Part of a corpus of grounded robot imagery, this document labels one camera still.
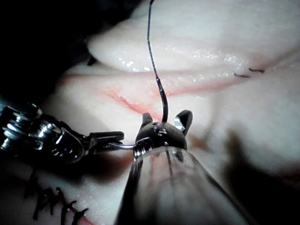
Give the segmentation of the left arm needle driver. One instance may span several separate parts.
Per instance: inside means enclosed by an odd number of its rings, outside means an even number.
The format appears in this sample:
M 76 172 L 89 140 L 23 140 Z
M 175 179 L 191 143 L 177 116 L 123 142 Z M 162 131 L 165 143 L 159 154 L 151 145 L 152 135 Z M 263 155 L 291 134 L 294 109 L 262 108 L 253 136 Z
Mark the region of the left arm needle driver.
M 88 154 L 85 136 L 42 113 L 33 103 L 2 108 L 0 149 L 13 155 L 33 155 L 63 164 L 76 163 Z

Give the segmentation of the right arm needle driver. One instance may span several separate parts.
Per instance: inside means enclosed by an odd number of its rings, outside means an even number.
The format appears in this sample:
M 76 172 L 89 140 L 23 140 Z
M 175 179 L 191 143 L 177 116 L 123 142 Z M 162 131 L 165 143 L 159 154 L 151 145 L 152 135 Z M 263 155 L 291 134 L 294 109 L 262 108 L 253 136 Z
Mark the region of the right arm needle driver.
M 151 122 L 138 132 L 133 150 L 134 161 L 153 149 L 171 146 L 187 149 L 186 137 L 182 131 L 167 122 Z

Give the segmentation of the left arm needle driver jaw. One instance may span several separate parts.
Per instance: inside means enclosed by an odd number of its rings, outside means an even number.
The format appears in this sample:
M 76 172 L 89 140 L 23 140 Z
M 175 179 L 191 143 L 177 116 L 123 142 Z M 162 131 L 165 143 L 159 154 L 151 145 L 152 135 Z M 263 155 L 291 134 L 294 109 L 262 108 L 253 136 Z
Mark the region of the left arm needle driver jaw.
M 90 133 L 90 143 L 114 143 L 120 142 L 124 139 L 124 133 L 122 131 L 109 131 L 109 132 L 96 132 Z
M 105 152 L 116 151 L 119 149 L 120 145 L 122 145 L 122 142 L 117 141 L 97 143 L 88 150 L 87 155 L 96 155 Z

